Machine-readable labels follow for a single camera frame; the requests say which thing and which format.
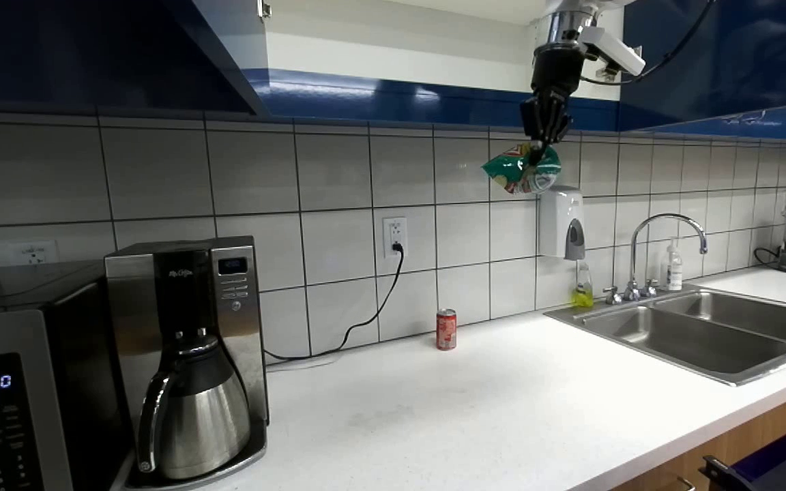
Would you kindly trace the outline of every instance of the white countertop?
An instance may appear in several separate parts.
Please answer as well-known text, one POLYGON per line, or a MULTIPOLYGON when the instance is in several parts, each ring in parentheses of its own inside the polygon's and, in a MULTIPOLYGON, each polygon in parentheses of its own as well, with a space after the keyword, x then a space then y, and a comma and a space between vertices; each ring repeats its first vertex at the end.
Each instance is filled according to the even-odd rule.
MULTIPOLYGON (((772 270, 702 284, 786 300, 772 270)), ((732 386, 541 314, 267 378, 267 453, 201 491, 612 488, 786 400, 786 364, 732 386)))

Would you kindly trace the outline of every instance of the sink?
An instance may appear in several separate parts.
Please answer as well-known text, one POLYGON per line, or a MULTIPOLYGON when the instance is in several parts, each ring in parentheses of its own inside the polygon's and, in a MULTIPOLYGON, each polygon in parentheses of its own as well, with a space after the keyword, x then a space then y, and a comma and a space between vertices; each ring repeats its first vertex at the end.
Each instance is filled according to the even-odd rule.
POLYGON ((551 315, 729 385, 786 363, 786 306, 709 288, 551 315))

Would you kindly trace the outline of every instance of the faucet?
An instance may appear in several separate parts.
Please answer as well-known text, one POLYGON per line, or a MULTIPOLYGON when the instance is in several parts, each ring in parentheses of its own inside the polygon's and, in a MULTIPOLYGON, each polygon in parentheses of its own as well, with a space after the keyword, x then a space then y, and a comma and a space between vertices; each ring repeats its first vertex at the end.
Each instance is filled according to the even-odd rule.
POLYGON ((709 251, 709 239, 705 236, 705 229, 690 217, 690 214, 682 214, 682 212, 654 212, 650 217, 645 217, 635 231, 634 231, 634 242, 630 242, 630 284, 628 284, 628 291, 622 293, 622 300, 639 300, 642 291, 635 285, 635 239, 639 239, 639 231, 650 224, 650 220, 658 220, 658 217, 679 217, 686 220, 688 227, 695 229, 699 235, 699 254, 708 254, 709 251))

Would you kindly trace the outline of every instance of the red soda can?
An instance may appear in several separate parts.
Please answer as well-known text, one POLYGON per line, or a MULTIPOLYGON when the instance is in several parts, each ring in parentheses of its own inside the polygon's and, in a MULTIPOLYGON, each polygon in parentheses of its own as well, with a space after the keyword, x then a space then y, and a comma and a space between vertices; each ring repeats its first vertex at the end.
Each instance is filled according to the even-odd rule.
POLYGON ((456 310, 444 307, 436 315, 436 349, 456 349, 456 310))

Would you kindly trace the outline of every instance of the cabinet handle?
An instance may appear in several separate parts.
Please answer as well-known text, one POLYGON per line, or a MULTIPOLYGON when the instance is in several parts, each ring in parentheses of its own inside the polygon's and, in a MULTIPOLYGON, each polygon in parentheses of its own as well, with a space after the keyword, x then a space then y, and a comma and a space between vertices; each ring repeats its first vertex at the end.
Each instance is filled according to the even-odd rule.
POLYGON ((695 491, 695 486, 688 476, 678 476, 688 491, 695 491))

